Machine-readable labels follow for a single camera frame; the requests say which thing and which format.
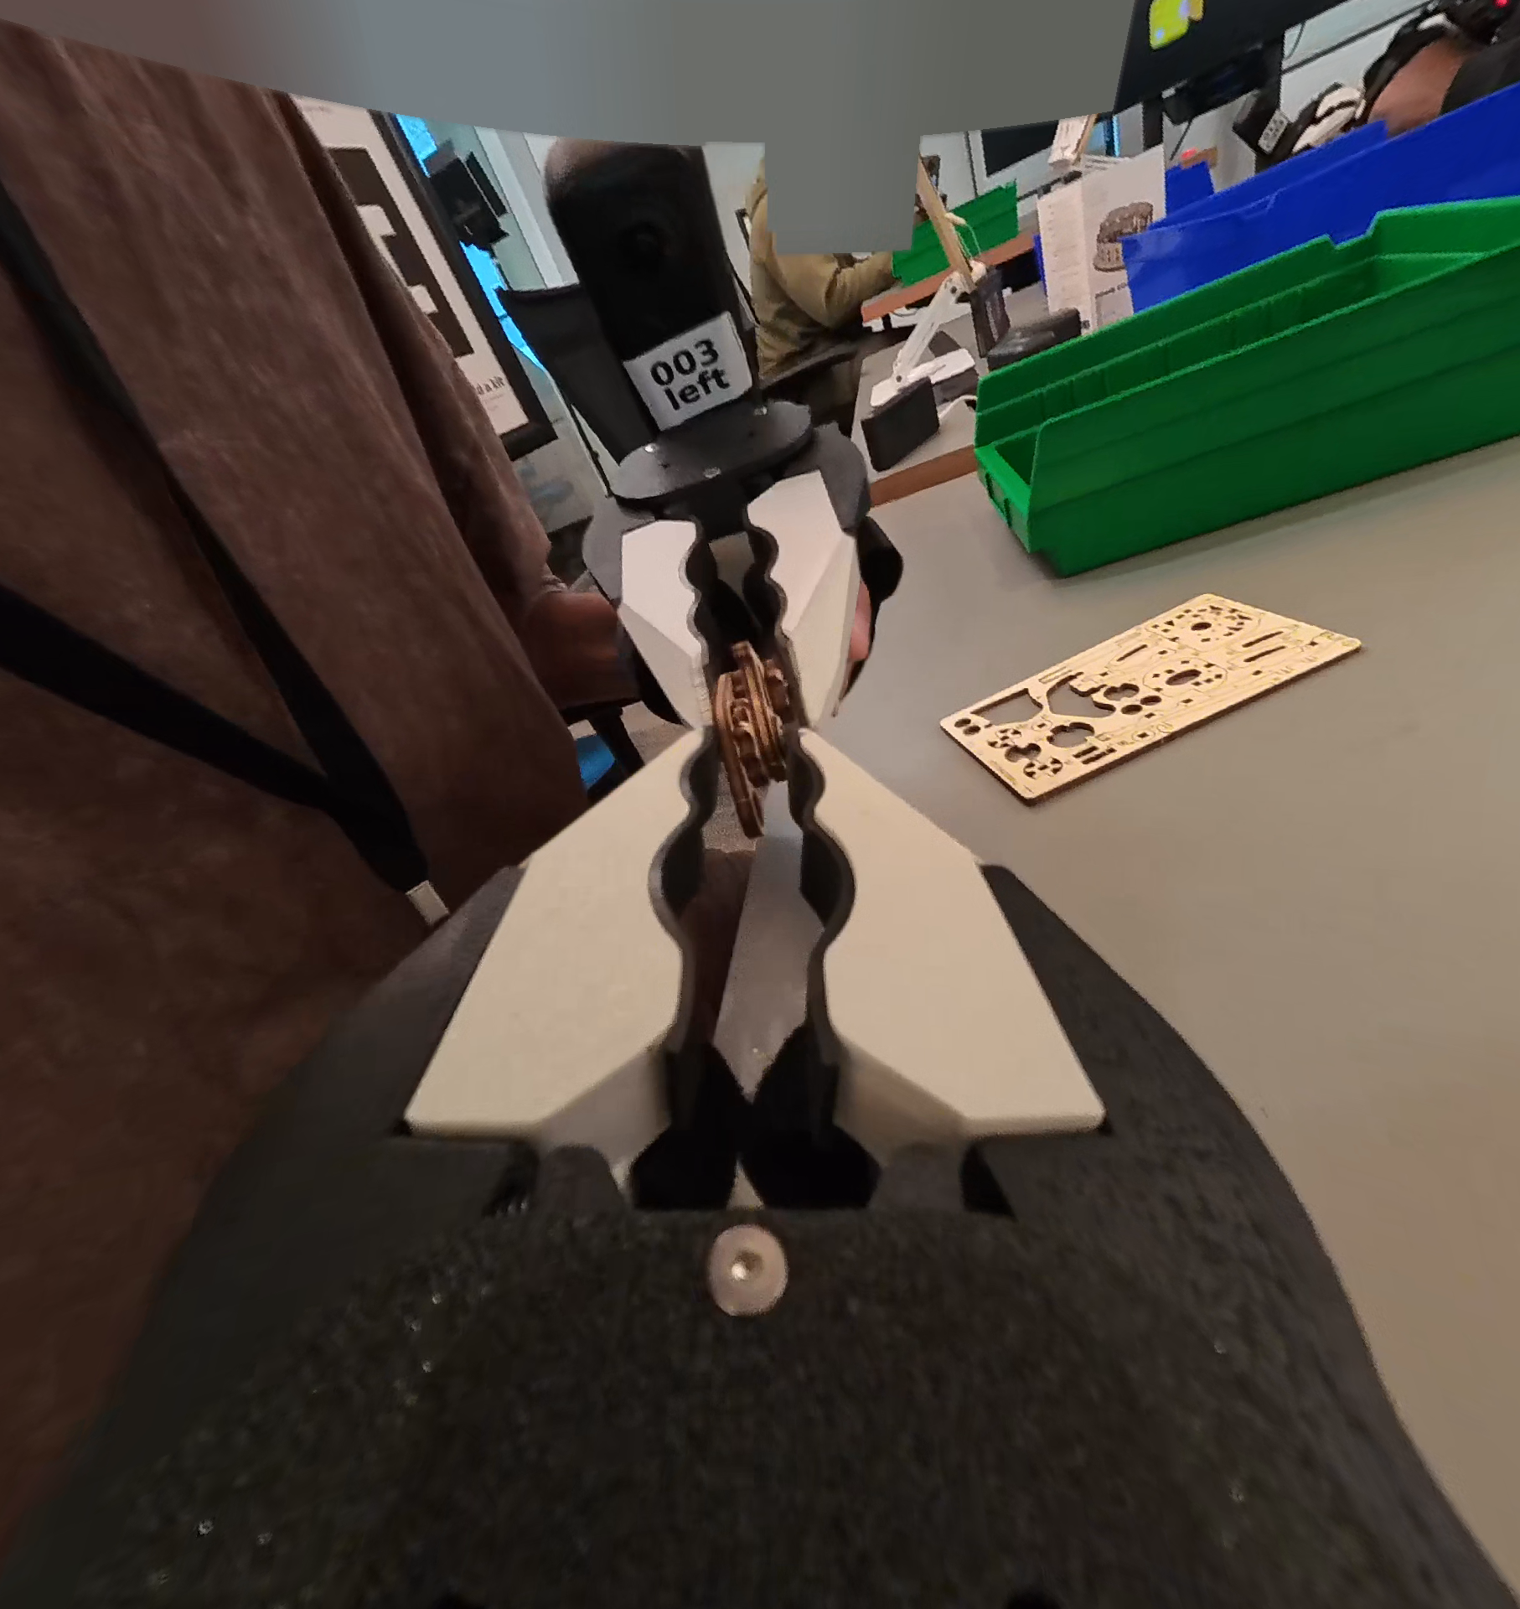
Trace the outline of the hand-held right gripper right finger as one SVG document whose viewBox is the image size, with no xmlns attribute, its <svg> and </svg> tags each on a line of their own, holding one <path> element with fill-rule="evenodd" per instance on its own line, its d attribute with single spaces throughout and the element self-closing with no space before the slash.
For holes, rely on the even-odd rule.
<svg viewBox="0 0 1520 1609">
<path fill-rule="evenodd" d="M 833 1118 L 871 1155 L 1096 1131 L 1104 1106 L 982 864 L 814 731 L 810 824 L 850 894 L 822 956 Z"/>
</svg>

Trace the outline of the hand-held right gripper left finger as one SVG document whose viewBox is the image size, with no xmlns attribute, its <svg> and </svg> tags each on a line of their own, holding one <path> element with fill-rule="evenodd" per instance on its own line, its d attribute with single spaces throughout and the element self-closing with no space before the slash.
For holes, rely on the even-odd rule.
<svg viewBox="0 0 1520 1609">
<path fill-rule="evenodd" d="M 681 941 L 651 875 L 693 819 L 686 731 L 521 866 L 406 1106 L 427 1138 L 642 1150 L 668 1124 Z"/>
</svg>

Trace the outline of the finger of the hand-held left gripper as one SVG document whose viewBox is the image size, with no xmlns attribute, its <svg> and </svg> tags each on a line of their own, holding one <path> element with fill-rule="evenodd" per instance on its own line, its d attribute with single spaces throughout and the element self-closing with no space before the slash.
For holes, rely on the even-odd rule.
<svg viewBox="0 0 1520 1609">
<path fill-rule="evenodd" d="M 658 518 L 621 539 L 618 614 L 674 714 L 712 726 L 721 637 L 709 609 L 709 549 L 688 518 Z"/>
<path fill-rule="evenodd" d="M 861 590 L 854 542 L 819 471 L 784 478 L 751 500 L 747 532 L 793 721 L 815 728 L 835 712 L 849 677 Z"/>
</svg>

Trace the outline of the wooden gear model assembly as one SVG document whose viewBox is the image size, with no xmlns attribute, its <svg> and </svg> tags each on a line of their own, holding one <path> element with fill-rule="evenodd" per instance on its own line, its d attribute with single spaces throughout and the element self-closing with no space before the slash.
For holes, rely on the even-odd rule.
<svg viewBox="0 0 1520 1609">
<path fill-rule="evenodd" d="M 794 719 L 789 674 L 738 640 L 730 647 L 730 668 L 714 677 L 709 712 L 735 819 L 749 840 L 758 840 L 770 786 L 787 777 L 786 738 Z"/>
</svg>

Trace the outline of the laser-cut wooden parts sheet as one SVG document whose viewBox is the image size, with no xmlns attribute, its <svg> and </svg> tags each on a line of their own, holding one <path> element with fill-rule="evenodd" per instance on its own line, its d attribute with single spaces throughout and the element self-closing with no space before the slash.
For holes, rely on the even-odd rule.
<svg viewBox="0 0 1520 1609">
<path fill-rule="evenodd" d="M 963 705 L 940 730 L 1031 805 L 1360 649 L 1355 637 L 1199 593 Z"/>
</svg>

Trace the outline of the person's left forearm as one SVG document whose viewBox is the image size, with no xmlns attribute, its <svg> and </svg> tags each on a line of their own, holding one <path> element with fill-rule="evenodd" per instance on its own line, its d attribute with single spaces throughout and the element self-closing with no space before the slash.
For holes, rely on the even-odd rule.
<svg viewBox="0 0 1520 1609">
<path fill-rule="evenodd" d="M 597 588 L 567 586 L 542 569 L 512 630 L 567 724 L 588 724 L 609 747 L 626 742 L 625 714 L 635 707 L 674 733 L 686 726 L 647 670 L 614 604 Z"/>
</svg>

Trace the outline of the white model kit box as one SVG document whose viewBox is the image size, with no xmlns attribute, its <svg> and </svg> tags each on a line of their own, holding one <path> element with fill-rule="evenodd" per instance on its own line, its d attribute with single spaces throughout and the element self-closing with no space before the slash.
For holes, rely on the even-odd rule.
<svg viewBox="0 0 1520 1609">
<path fill-rule="evenodd" d="M 1132 315 L 1125 246 L 1167 215 L 1166 150 L 1097 157 L 1038 203 L 1040 274 L 1050 311 L 1083 332 Z"/>
</svg>

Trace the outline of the person's left hand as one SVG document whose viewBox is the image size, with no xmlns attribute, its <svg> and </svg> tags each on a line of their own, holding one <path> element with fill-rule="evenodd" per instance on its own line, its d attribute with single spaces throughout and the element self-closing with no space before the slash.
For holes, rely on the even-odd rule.
<svg viewBox="0 0 1520 1609">
<path fill-rule="evenodd" d="M 871 597 L 866 583 L 861 581 L 856 591 L 854 611 L 850 616 L 845 675 L 838 693 L 838 703 L 849 696 L 850 689 L 856 686 L 864 670 L 866 660 L 870 658 L 875 639 L 877 612 L 878 602 Z"/>
</svg>

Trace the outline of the white stand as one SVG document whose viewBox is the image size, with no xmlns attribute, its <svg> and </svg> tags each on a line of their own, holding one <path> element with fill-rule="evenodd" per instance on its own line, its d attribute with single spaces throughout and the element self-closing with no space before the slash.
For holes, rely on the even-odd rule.
<svg viewBox="0 0 1520 1609">
<path fill-rule="evenodd" d="M 971 311 L 975 351 L 971 358 L 959 348 L 935 355 L 931 351 L 933 341 L 961 302 L 966 302 Z M 896 351 L 891 374 L 873 385 L 870 407 L 884 407 L 912 385 L 938 385 L 968 369 L 975 371 L 977 364 L 991 355 L 1008 329 L 1010 318 L 999 271 L 978 260 L 966 271 L 950 271 L 922 308 L 905 344 Z"/>
</svg>

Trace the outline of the framed marker sign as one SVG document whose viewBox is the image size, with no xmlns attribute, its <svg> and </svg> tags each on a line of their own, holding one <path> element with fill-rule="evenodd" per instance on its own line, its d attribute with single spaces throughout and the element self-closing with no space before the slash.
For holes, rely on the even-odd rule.
<svg viewBox="0 0 1520 1609">
<path fill-rule="evenodd" d="M 397 117 L 292 98 L 330 155 L 376 248 L 435 327 L 512 460 L 555 441 L 518 346 L 458 241 Z"/>
</svg>

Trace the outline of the green plastic bin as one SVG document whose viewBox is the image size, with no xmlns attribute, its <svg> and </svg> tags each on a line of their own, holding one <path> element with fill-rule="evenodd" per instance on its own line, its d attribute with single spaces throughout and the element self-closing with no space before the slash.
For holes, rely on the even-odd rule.
<svg viewBox="0 0 1520 1609">
<path fill-rule="evenodd" d="M 987 376 L 973 457 L 1075 576 L 1520 434 L 1520 196 L 1381 213 Z"/>
<path fill-rule="evenodd" d="M 950 215 L 949 229 L 963 252 L 980 259 L 1006 245 L 1019 234 L 1019 196 L 1015 182 L 985 190 L 961 203 Z M 910 245 L 891 253 L 891 273 L 901 287 L 914 287 L 933 274 L 950 269 L 945 239 L 926 211 L 917 211 Z"/>
</svg>

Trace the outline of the person's brown shirt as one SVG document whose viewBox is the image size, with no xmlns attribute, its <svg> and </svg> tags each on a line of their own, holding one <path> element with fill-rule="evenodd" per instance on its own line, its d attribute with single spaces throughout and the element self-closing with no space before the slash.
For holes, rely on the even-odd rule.
<svg viewBox="0 0 1520 1609">
<path fill-rule="evenodd" d="M 537 520 L 281 91 L 0 19 L 0 182 L 448 906 L 584 808 Z M 0 259 L 0 584 L 313 761 L 141 443 Z M 423 940 L 322 812 L 0 668 L 0 1568 L 218 1171 Z"/>
</svg>

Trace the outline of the black monitor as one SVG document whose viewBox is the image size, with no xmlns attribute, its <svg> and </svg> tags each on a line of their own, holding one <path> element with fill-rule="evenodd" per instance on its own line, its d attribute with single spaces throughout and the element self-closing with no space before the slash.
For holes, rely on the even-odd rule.
<svg viewBox="0 0 1520 1609">
<path fill-rule="evenodd" d="M 1206 1 L 1204 19 L 1167 50 L 1150 50 L 1146 40 L 1148 1 L 1131 5 L 1129 36 L 1110 110 L 1124 112 L 1220 70 L 1246 50 L 1285 35 L 1281 1 Z"/>
</svg>

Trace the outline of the blue plastic bin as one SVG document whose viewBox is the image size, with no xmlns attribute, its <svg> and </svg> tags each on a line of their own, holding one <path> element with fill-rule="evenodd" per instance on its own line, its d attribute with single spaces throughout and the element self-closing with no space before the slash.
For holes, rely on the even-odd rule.
<svg viewBox="0 0 1520 1609">
<path fill-rule="evenodd" d="M 1416 131 L 1364 127 L 1216 190 L 1125 241 L 1146 311 L 1318 238 L 1362 236 L 1383 211 L 1520 194 L 1520 82 Z"/>
</svg>

